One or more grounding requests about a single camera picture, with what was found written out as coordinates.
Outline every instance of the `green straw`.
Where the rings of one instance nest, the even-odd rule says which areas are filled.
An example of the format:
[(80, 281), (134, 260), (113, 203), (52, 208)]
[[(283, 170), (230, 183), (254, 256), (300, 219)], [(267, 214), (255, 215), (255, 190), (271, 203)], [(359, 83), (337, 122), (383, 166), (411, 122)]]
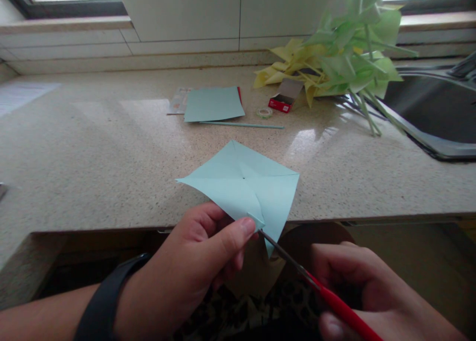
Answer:
[(279, 125), (262, 125), (262, 124), (246, 124), (246, 123), (200, 122), (200, 124), (233, 125), (233, 126), (247, 126), (251, 128), (284, 129), (283, 126), (279, 126)]

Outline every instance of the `left hand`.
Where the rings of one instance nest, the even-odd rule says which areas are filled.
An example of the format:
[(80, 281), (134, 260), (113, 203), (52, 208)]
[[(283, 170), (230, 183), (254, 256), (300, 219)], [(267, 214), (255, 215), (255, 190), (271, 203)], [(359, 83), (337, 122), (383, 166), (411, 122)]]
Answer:
[(186, 212), (152, 259), (126, 283), (114, 324), (119, 339), (171, 335), (210, 285), (217, 289), (241, 270), (244, 247), (257, 238), (255, 223), (251, 218), (231, 221), (213, 202)]

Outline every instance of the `stainless steel sink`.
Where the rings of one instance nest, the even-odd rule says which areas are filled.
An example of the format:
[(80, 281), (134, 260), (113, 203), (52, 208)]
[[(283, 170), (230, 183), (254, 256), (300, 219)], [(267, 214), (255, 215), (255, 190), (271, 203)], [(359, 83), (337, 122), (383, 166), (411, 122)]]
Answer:
[(476, 85), (436, 67), (400, 71), (404, 81), (390, 82), (384, 109), (435, 158), (476, 159)]

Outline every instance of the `black wristband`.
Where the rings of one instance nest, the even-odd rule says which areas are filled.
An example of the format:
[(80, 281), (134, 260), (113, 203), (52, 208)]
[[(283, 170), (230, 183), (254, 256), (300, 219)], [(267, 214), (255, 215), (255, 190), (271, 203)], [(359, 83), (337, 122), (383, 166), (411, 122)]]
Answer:
[(148, 253), (119, 264), (99, 285), (79, 321), (74, 341), (116, 340), (113, 327), (118, 296), (128, 276), (138, 271), (150, 259)]

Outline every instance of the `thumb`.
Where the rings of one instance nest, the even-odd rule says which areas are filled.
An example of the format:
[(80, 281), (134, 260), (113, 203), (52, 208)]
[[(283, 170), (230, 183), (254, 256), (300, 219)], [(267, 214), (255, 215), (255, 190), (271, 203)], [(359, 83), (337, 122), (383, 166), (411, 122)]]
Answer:
[(324, 311), (319, 317), (319, 330), (324, 341), (362, 341), (354, 330), (330, 311)]
[(255, 223), (250, 217), (236, 220), (201, 243), (204, 258), (208, 262), (208, 272), (215, 276), (253, 236)]

